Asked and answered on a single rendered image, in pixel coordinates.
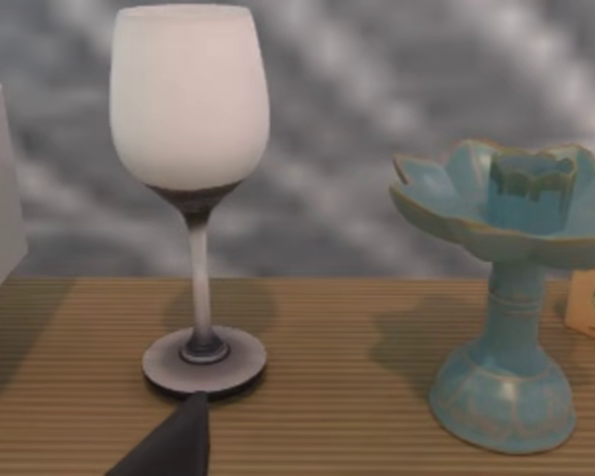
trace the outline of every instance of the wooden surface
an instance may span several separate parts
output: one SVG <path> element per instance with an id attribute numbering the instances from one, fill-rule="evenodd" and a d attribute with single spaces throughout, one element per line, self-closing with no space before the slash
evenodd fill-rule
<path id="1" fill-rule="evenodd" d="M 454 439 L 425 405 L 444 354 L 478 332 L 484 283 L 214 282 L 215 320 L 260 336 L 270 365 L 254 394 L 212 407 L 212 476 L 595 474 L 595 341 L 563 326 L 565 292 L 549 285 L 541 342 L 571 381 L 577 430 L 509 457 Z M 102 475 L 173 409 L 140 359 L 190 313 L 182 280 L 1 289 L 0 476 Z"/>

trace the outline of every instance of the lotus-shaped candle holder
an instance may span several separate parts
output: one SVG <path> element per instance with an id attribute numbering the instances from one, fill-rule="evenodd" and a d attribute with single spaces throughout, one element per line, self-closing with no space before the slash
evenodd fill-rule
<path id="1" fill-rule="evenodd" d="M 505 453 L 563 443 L 571 389 L 537 343 L 544 270 L 595 269 L 595 159 L 559 146 L 537 153 L 465 141 L 445 166 L 397 156 L 390 187 L 404 218 L 493 264 L 481 335 L 457 349 L 430 390 L 445 429 Z"/>

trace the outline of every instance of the wine glass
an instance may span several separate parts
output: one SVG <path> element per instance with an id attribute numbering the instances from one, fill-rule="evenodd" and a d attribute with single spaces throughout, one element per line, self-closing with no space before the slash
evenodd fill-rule
<path id="1" fill-rule="evenodd" d="M 180 395 L 233 393 L 257 381 L 254 336 L 212 326 L 207 224 L 260 162 L 269 139 L 267 80 L 253 16 L 231 5 L 176 4 L 117 15 L 110 122 L 121 162 L 180 211 L 193 262 L 194 322 L 157 340 L 143 370 Z"/>

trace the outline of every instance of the candle holder base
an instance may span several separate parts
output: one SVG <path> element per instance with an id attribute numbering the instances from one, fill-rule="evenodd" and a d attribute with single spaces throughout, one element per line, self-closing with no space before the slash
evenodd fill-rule
<path id="1" fill-rule="evenodd" d="M 429 405 L 438 422 L 458 438 L 508 454 L 544 452 L 562 444 L 575 427 L 571 389 L 550 358 L 532 376 L 476 362 L 473 344 L 454 351 L 438 371 Z"/>
<path id="2" fill-rule="evenodd" d="M 143 372 L 158 389 L 185 397 L 204 392 L 212 398 L 231 397 L 259 381 L 267 363 L 264 345 L 253 335 L 232 327 L 214 326 L 229 353 L 212 363 L 191 363 L 181 350 L 192 329 L 182 329 L 157 340 L 144 353 Z"/>

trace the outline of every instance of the gray background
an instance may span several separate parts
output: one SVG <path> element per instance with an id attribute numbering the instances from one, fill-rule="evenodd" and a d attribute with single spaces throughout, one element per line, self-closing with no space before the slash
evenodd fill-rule
<path id="1" fill-rule="evenodd" d="M 126 0 L 0 0 L 26 275 L 189 275 L 182 222 L 118 163 L 110 38 Z M 484 276 L 394 211 L 391 155 L 485 137 L 595 151 L 595 0 L 250 0 L 273 108 L 215 213 L 216 276 Z"/>

